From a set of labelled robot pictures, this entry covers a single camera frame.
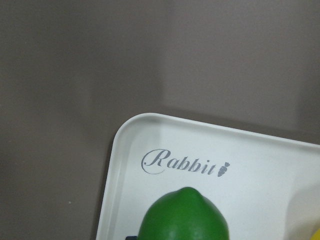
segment gray background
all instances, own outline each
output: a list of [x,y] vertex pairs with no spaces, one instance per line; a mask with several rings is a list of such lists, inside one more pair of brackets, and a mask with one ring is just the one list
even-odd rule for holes
[[320,1],[0,5],[0,239],[95,239],[139,113],[320,144]]

